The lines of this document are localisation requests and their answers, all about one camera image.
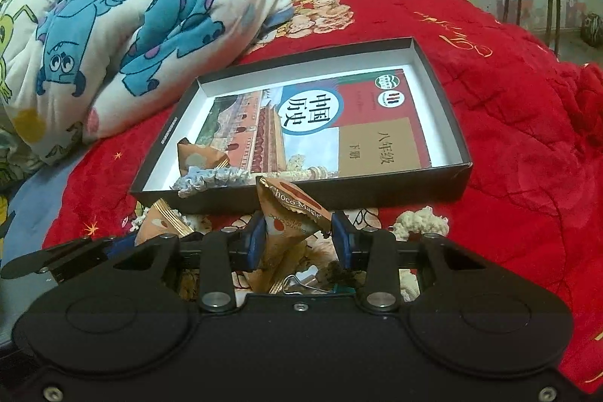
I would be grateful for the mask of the cream knitted scrunchie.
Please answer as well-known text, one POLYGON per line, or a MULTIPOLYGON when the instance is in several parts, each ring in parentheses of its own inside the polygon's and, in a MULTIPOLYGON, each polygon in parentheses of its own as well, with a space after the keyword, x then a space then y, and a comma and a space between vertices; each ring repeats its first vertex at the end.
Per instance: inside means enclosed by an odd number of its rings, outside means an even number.
MULTIPOLYGON (((390 230, 399 242, 408 242, 412 235, 438 234, 448 236, 450 232, 449 218, 436 215, 431 206, 417 211, 407 210, 401 213, 390 230)), ((402 299, 411 302, 420 295, 419 283, 412 269, 399 270, 399 288, 402 299)))

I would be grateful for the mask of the light blue knitted scrunchie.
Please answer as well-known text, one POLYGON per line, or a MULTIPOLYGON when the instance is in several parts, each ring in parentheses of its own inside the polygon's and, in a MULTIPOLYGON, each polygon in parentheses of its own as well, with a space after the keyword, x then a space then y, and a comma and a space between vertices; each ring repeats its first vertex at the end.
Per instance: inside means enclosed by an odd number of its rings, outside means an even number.
POLYGON ((191 166, 172 185, 180 198, 187 198, 211 189, 248 186, 253 175, 239 167, 200 168, 191 166))

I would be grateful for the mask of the brown chocolate snack packet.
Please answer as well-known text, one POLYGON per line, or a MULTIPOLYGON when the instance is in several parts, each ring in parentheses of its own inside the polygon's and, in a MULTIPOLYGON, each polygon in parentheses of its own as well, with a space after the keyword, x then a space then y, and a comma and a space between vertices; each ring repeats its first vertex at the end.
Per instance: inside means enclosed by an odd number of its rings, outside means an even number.
POLYGON ((251 291, 267 294, 283 275, 293 272, 309 236, 331 231, 331 213, 294 183, 258 176, 256 184, 266 242, 259 266, 244 275, 251 291))

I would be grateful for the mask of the brown knitted scrunchie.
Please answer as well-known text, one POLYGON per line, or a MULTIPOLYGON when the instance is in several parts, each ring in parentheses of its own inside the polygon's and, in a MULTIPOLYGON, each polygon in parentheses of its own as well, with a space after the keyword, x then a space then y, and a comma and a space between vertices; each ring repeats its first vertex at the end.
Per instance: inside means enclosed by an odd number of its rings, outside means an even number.
POLYGON ((364 285, 366 274, 364 271, 345 269, 338 262, 332 261, 319 271, 318 278, 322 285, 332 289, 336 286, 356 289, 364 285))

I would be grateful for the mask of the blue binder clip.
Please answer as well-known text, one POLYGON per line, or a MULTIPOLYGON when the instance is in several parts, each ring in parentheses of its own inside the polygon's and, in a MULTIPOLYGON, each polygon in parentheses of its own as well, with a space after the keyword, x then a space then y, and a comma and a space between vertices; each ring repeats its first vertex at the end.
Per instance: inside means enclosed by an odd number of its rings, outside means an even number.
POLYGON ((305 271, 289 274, 282 287, 282 294, 289 296, 298 295, 329 295, 329 294, 355 294, 352 287, 342 285, 321 284, 318 280, 319 269, 312 265, 305 271))

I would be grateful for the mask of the black shallow cardboard box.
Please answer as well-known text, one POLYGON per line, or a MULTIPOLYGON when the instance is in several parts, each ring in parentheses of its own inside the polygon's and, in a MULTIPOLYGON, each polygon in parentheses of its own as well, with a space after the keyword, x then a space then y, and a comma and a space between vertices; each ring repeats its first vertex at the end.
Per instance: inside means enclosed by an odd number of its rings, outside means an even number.
POLYGON ((132 183, 143 204, 247 212, 256 179, 328 209, 454 200, 472 160, 426 53, 411 38, 311 50, 192 83, 132 183))

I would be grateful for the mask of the Chinese history textbook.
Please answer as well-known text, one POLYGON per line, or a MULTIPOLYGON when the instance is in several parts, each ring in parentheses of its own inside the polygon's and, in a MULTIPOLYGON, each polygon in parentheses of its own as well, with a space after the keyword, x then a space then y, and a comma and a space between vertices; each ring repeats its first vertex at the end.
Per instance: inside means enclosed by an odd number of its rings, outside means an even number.
POLYGON ((216 97, 196 144, 249 173, 307 180, 431 166, 405 66, 216 97))

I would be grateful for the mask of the monster cartoon white duvet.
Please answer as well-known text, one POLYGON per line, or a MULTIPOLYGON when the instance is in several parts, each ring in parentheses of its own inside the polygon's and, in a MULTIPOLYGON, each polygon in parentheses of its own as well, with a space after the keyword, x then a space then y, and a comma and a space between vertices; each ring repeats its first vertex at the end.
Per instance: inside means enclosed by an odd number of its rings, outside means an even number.
POLYGON ((174 103, 291 0, 1 0, 1 165, 13 179, 174 103))

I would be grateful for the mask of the dark patterned ball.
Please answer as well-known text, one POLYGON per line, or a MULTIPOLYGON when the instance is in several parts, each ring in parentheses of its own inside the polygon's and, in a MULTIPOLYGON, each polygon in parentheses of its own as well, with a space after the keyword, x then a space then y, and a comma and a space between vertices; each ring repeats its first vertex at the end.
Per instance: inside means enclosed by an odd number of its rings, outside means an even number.
POLYGON ((580 38, 593 48, 602 46, 603 20, 601 15, 591 12, 584 17, 580 26, 580 38))

